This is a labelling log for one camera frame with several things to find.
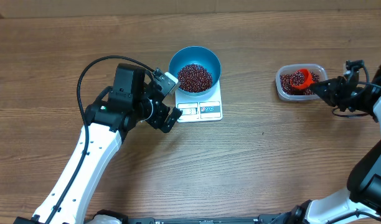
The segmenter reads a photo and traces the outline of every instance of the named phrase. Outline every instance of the plastic container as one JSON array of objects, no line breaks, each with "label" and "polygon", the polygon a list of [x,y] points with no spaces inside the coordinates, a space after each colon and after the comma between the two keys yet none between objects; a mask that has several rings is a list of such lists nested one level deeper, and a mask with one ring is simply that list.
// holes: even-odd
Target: plastic container
[{"label": "plastic container", "polygon": [[280,76],[286,74],[293,74],[297,72],[299,69],[306,68],[310,72],[314,72],[319,75],[319,81],[327,80],[327,74],[325,69],[323,69],[320,65],[316,64],[295,64],[295,65],[286,65],[279,69],[278,73],[276,73],[276,89],[278,90],[279,98],[283,101],[304,101],[304,100],[316,100],[319,99],[319,96],[313,95],[289,95],[285,93],[280,85]]},{"label": "plastic container", "polygon": [[178,88],[177,91],[189,96],[201,96],[208,93],[218,83],[221,77],[221,63],[218,57],[209,49],[200,46],[186,47],[178,51],[171,59],[168,72],[178,78],[178,72],[190,64],[201,65],[211,73],[213,84],[208,90],[199,93],[189,93]]}]

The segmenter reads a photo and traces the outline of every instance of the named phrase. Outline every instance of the wall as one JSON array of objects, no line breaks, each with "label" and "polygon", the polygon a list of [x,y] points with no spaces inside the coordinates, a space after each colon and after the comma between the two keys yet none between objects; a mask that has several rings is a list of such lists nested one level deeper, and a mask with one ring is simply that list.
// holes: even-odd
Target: wall
[{"label": "wall", "polygon": [[0,0],[0,17],[381,9],[381,0]]}]

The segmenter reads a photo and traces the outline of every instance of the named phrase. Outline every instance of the blue bowl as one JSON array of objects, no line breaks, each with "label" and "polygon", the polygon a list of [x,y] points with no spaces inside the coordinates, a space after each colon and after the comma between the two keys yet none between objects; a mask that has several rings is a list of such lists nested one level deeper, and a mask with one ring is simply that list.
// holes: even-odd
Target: blue bowl
[{"label": "blue bowl", "polygon": [[189,96],[201,96],[208,93],[218,83],[221,77],[221,63],[218,57],[211,50],[205,47],[192,46],[178,51],[172,57],[168,71],[178,78],[178,72],[186,65],[193,63],[203,66],[208,72],[211,73],[213,78],[211,88],[200,93],[190,93],[188,91],[181,90],[180,88],[178,88],[178,91],[181,91]]}]

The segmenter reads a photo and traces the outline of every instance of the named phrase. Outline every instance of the clear plastic container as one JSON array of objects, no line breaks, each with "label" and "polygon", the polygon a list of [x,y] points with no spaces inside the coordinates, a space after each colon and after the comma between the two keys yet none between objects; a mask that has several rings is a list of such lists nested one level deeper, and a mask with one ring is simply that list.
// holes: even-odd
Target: clear plastic container
[{"label": "clear plastic container", "polygon": [[281,100],[284,101],[304,101],[304,100],[315,100],[319,99],[319,97],[315,94],[313,95],[289,95],[285,93],[280,85],[280,76],[286,74],[293,74],[297,72],[299,69],[308,69],[311,72],[319,75],[319,81],[327,80],[327,74],[325,69],[323,69],[320,65],[316,64],[295,64],[295,65],[286,65],[279,69],[276,74],[276,89],[278,90],[278,95]]}]

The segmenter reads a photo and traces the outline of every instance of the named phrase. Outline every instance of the bowl rim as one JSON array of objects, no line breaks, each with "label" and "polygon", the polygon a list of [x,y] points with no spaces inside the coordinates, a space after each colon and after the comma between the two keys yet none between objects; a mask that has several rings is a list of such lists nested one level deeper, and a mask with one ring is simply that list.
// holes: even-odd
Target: bowl rim
[{"label": "bowl rim", "polygon": [[218,75],[217,82],[216,82],[214,85],[212,85],[209,89],[204,90],[204,91],[202,91],[202,92],[198,92],[198,93],[191,93],[191,92],[185,91],[185,90],[183,90],[183,89],[181,89],[181,88],[178,87],[178,90],[179,90],[179,91],[181,91],[181,92],[183,92],[183,93],[185,93],[185,94],[187,94],[187,95],[196,95],[196,96],[200,96],[200,95],[204,95],[204,94],[208,93],[211,89],[213,89],[213,87],[215,87],[215,86],[217,85],[217,83],[220,81],[220,78],[221,78],[221,74],[222,74],[221,61],[220,61],[220,59],[218,58],[218,56],[217,56],[212,50],[208,49],[207,47],[202,47],[202,46],[188,46],[188,47],[184,47],[183,49],[178,50],[178,51],[172,56],[172,58],[171,58],[171,60],[170,60],[170,63],[169,63],[169,65],[168,65],[168,70],[169,70],[169,72],[170,72],[171,62],[172,62],[173,58],[174,58],[179,52],[181,52],[181,51],[183,51],[183,50],[185,50],[185,49],[188,49],[188,48],[193,48],[193,47],[196,47],[196,48],[202,48],[202,49],[208,50],[209,52],[211,52],[211,53],[215,56],[215,58],[216,58],[217,61],[218,61],[218,64],[220,65],[220,73],[219,73],[219,75]]}]

